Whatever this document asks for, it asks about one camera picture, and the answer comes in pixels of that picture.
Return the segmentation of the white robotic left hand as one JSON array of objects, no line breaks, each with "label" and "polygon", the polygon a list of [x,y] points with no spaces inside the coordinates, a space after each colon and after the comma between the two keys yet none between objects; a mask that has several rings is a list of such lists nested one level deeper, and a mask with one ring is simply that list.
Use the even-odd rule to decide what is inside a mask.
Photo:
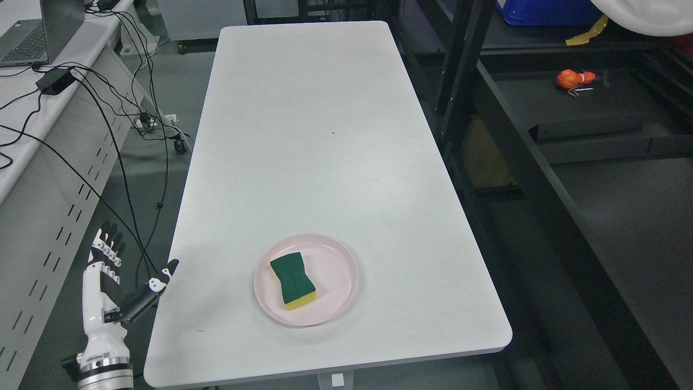
[{"label": "white robotic left hand", "polygon": [[130,358],[125,343],[128,327],[158,303],[180,264],[178,259],[169,260],[161,271],[124,295],[120,276],[124,249],[118,225],[105,220],[92,239],[82,274],[82,320],[88,338],[83,366]]}]

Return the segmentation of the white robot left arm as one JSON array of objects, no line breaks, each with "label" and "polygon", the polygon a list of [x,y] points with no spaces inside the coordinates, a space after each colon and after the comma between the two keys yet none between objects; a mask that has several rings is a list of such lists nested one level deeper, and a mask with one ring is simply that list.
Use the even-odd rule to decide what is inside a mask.
[{"label": "white robot left arm", "polygon": [[99,357],[85,366],[80,366],[81,361],[81,353],[60,361],[78,389],[134,389],[134,373],[128,357]]}]

